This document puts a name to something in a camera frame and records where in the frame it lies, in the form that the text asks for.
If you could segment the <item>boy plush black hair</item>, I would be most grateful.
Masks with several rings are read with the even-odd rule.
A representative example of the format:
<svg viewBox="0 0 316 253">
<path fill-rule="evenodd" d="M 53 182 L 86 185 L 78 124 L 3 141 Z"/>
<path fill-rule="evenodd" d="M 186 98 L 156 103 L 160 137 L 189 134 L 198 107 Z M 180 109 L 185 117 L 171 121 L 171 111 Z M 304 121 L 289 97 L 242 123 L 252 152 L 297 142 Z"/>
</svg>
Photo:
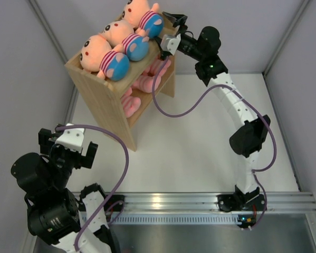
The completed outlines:
<svg viewBox="0 0 316 253">
<path fill-rule="evenodd" d="M 149 5 L 147 0 L 129 0 L 123 8 L 121 18 L 127 21 L 140 36 L 150 39 L 158 37 L 164 28 L 158 3 Z"/>
</svg>

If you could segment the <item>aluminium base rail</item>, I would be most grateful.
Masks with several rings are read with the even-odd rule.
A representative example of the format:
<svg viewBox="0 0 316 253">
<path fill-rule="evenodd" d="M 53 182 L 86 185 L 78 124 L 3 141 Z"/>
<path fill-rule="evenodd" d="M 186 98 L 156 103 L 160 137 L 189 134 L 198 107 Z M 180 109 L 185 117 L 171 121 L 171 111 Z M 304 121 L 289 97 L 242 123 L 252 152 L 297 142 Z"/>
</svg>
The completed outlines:
<svg viewBox="0 0 316 253">
<path fill-rule="evenodd" d="M 123 193 L 126 211 L 219 212 L 221 192 Z M 268 192 L 267 210 L 272 213 L 316 212 L 316 200 L 309 192 Z"/>
</svg>

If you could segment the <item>pink frog-eyed plush toy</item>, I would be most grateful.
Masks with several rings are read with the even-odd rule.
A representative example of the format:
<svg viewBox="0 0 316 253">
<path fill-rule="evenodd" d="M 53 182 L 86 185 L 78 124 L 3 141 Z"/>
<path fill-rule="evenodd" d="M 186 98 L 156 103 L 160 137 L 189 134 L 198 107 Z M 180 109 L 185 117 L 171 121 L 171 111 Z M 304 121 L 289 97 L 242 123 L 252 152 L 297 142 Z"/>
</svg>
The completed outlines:
<svg viewBox="0 0 316 253">
<path fill-rule="evenodd" d="M 161 82 L 161 77 L 159 75 L 148 76 L 141 75 L 139 76 L 132 84 L 132 89 L 137 89 L 145 93 L 151 93 L 152 87 L 156 90 Z"/>
</svg>

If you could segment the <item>wooden two-tier shelf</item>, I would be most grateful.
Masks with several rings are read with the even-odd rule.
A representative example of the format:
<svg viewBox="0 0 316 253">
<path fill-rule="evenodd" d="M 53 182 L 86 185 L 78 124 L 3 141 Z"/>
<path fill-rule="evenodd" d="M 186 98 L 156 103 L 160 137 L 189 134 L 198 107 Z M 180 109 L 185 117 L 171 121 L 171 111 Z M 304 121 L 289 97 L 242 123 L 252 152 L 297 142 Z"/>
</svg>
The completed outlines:
<svg viewBox="0 0 316 253">
<path fill-rule="evenodd" d="M 131 128 L 137 123 L 148 105 L 152 102 L 150 93 L 133 91 L 133 96 L 141 99 L 141 106 L 130 118 L 126 118 L 121 106 L 120 98 L 131 84 L 144 70 L 157 59 L 160 49 L 156 41 L 149 41 L 149 52 L 140 62 L 131 62 L 129 73 L 118 82 L 108 79 L 102 80 L 95 73 L 87 73 L 83 70 L 77 52 L 65 64 L 78 92 L 82 96 L 97 124 L 123 140 L 127 148 L 137 150 L 136 141 L 132 135 Z"/>
</svg>

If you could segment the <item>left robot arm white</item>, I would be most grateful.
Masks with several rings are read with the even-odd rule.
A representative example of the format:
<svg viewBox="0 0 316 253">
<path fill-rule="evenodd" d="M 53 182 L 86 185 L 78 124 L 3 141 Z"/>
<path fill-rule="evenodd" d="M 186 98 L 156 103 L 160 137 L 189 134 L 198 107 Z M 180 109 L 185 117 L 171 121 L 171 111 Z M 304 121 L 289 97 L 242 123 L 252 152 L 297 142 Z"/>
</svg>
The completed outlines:
<svg viewBox="0 0 316 253">
<path fill-rule="evenodd" d="M 38 139 L 40 152 L 21 156 L 11 167 L 25 192 L 29 232 L 66 252 L 119 252 L 110 224 L 122 211 L 124 196 L 109 197 L 97 183 L 75 196 L 66 186 L 74 169 L 92 167 L 98 146 L 90 143 L 84 150 L 84 129 L 72 124 L 41 129 Z"/>
</svg>

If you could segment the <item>small connector with LED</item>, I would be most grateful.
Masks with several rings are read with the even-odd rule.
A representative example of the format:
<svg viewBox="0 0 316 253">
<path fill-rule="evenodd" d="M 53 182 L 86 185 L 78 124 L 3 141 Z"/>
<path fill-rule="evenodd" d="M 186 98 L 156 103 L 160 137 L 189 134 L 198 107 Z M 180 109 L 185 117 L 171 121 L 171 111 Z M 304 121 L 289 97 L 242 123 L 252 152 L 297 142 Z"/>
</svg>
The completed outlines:
<svg viewBox="0 0 316 253">
<path fill-rule="evenodd" d="M 238 227 L 241 230 L 252 230 L 256 219 L 253 215 L 238 215 Z"/>
</svg>

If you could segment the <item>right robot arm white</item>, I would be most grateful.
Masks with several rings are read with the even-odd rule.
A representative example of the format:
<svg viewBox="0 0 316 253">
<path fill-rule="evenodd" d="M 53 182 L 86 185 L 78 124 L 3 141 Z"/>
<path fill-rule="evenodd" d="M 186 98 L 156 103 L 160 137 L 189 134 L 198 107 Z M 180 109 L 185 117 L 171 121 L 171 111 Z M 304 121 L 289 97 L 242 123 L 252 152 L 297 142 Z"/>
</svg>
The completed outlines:
<svg viewBox="0 0 316 253">
<path fill-rule="evenodd" d="M 240 156 L 235 169 L 235 190 L 217 197 L 219 209 L 223 212 L 251 210 L 253 207 L 261 209 L 265 199 L 254 176 L 258 155 L 269 132 L 270 118 L 260 116 L 239 94 L 228 68 L 218 55 L 221 41 L 216 28 L 204 27 L 195 39 L 187 35 L 186 15 L 167 12 L 162 15 L 177 32 L 155 39 L 161 58 L 166 59 L 180 51 L 195 59 L 198 78 L 215 93 L 236 127 L 236 132 L 229 138 L 231 149 Z"/>
</svg>

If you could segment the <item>pink striped plush in shelf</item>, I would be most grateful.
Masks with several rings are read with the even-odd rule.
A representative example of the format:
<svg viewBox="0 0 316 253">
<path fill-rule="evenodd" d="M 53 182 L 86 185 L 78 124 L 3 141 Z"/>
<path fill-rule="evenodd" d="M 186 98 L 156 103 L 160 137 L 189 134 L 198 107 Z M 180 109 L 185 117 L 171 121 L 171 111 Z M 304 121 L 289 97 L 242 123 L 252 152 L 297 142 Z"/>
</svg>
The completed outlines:
<svg viewBox="0 0 316 253">
<path fill-rule="evenodd" d="M 129 88 L 120 98 L 126 118 L 131 117 L 141 106 L 141 99 L 132 95 L 132 88 Z"/>
</svg>

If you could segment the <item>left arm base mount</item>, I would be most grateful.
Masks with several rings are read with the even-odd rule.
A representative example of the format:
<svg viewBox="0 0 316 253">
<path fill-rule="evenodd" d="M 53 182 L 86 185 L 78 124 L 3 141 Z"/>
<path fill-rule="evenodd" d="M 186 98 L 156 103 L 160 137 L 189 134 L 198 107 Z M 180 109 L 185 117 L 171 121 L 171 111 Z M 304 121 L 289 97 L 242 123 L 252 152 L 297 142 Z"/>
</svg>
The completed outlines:
<svg viewBox="0 0 316 253">
<path fill-rule="evenodd" d="M 104 205 L 106 213 L 120 212 L 125 202 L 125 196 L 122 194 L 114 194 Z"/>
</svg>

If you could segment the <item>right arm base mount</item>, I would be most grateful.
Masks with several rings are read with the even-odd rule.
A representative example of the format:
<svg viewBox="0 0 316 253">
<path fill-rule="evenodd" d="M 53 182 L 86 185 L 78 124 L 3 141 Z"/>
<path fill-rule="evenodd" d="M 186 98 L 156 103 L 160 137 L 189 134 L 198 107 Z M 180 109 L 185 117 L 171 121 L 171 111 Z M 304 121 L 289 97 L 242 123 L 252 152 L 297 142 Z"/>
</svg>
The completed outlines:
<svg viewBox="0 0 316 253">
<path fill-rule="evenodd" d="M 219 210 L 223 212 L 232 211 L 262 211 L 265 205 L 263 194 L 220 194 L 218 197 Z"/>
</svg>

